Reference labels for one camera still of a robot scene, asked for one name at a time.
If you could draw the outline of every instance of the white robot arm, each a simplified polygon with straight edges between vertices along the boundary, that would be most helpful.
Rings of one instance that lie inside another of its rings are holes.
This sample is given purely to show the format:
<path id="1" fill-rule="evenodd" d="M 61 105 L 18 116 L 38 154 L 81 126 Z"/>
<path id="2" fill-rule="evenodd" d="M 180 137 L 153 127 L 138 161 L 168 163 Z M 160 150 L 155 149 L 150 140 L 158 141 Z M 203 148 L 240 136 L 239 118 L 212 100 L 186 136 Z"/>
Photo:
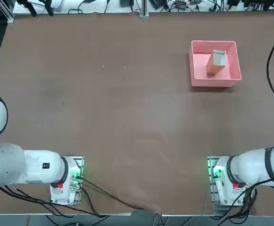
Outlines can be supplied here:
<path id="1" fill-rule="evenodd" d="M 6 127 L 8 110 L 0 98 L 0 134 Z M 64 205 L 81 201 L 83 158 L 60 157 L 47 150 L 23 150 L 0 142 L 0 186 L 11 184 L 50 184 L 51 202 Z"/>
<path id="2" fill-rule="evenodd" d="M 247 151 L 236 156 L 222 156 L 213 168 L 221 205 L 232 205 L 247 187 L 274 178 L 274 147 Z M 274 180 L 263 183 L 273 186 Z M 242 205 L 242 195 L 235 205 Z"/>

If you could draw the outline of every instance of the brown table surface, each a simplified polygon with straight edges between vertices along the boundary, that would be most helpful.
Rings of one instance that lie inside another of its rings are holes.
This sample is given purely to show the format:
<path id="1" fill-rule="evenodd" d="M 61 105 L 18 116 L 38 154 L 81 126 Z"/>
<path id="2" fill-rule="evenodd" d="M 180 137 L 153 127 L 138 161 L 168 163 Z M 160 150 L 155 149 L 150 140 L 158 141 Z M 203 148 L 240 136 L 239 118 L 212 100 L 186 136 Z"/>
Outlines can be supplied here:
<path id="1" fill-rule="evenodd" d="M 192 40 L 236 41 L 241 82 L 191 87 Z M 0 50 L 0 96 L 9 109 L 0 140 L 84 155 L 85 176 L 117 197 L 154 212 L 200 215 L 207 156 L 274 145 L 266 81 L 273 44 L 274 13 L 17 17 Z M 274 83 L 274 57 L 270 72 Z M 23 187 L 49 197 L 45 185 Z M 100 213 L 131 211 L 88 190 Z M 78 207 L 90 209 L 86 198 Z M 0 191 L 0 213 L 46 212 Z M 274 189 L 258 189 L 252 214 L 274 216 Z"/>

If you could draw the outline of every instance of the black band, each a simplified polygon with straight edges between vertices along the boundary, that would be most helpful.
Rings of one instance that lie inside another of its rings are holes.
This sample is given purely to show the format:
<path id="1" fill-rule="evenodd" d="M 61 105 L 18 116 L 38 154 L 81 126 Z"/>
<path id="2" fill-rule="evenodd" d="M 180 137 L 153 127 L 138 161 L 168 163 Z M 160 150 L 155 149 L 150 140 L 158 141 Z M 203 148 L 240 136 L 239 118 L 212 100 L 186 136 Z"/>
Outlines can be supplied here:
<path id="1" fill-rule="evenodd" d="M 271 166 L 271 152 L 274 147 L 265 148 L 265 167 L 270 178 L 274 178 L 274 173 Z"/>
<path id="2" fill-rule="evenodd" d="M 233 174 L 232 174 L 232 172 L 231 172 L 231 167 L 230 167 L 231 161 L 232 161 L 232 159 L 233 159 L 234 157 L 235 157 L 235 155 L 234 155 L 234 156 L 230 156 L 229 159 L 228 159 L 228 161 L 227 161 L 227 165 L 226 165 L 227 174 L 228 174 L 228 178 L 229 178 L 229 180 L 231 181 L 231 183 L 237 183 L 237 184 L 239 184 L 240 181 L 238 181 L 238 180 L 235 179 L 235 177 L 233 176 Z"/>
<path id="3" fill-rule="evenodd" d="M 68 174 L 68 171 L 69 171 L 69 165 L 67 164 L 67 161 L 66 161 L 65 157 L 60 157 L 60 158 L 63 160 L 63 162 L 64 162 L 64 164 L 65 164 L 65 172 L 64 172 L 62 178 L 61 178 L 58 182 L 56 182 L 56 183 L 51 183 L 51 186 L 52 186 L 53 188 L 57 188 L 57 187 L 58 187 L 58 184 L 63 184 L 63 183 L 66 181 L 67 174 Z"/>

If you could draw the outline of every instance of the floor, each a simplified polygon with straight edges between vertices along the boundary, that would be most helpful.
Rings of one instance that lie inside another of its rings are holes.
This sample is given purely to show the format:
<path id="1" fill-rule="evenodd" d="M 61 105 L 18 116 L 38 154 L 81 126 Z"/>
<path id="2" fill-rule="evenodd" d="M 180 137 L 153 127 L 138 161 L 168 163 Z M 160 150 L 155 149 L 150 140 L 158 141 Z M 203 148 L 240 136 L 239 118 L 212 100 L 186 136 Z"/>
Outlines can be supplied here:
<path id="1" fill-rule="evenodd" d="M 98 226 L 152 226 L 156 214 L 137 211 L 129 216 L 111 216 L 105 221 L 98 224 Z M 84 226 L 91 226 L 98 221 L 96 217 L 89 215 L 80 215 L 73 218 L 50 217 L 59 226 L 64 226 L 67 223 L 81 223 Z M 167 221 L 167 226 L 183 226 L 188 217 L 170 217 Z M 47 218 L 41 215 L 31 215 L 30 217 L 24 215 L 0 216 L 0 226 L 9 225 L 16 226 L 54 226 Z M 194 217 L 191 221 L 193 226 L 216 226 L 217 221 L 209 217 Z M 154 226 L 159 225 L 159 219 L 156 219 Z M 223 226 L 233 225 L 230 222 L 225 222 Z M 274 226 L 274 217 L 249 217 L 243 224 L 244 226 Z"/>

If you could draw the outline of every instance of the pink tray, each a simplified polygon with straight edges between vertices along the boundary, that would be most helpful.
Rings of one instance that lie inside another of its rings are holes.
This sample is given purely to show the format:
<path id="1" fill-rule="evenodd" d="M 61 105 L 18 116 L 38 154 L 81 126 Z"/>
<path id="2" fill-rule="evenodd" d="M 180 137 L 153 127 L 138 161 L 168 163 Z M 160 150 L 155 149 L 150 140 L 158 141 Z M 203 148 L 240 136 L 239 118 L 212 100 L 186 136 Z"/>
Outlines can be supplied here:
<path id="1" fill-rule="evenodd" d="M 215 76 L 208 76 L 206 65 L 214 49 L 226 51 L 226 67 Z M 241 80 L 234 41 L 192 41 L 189 64 L 192 86 L 231 87 Z"/>

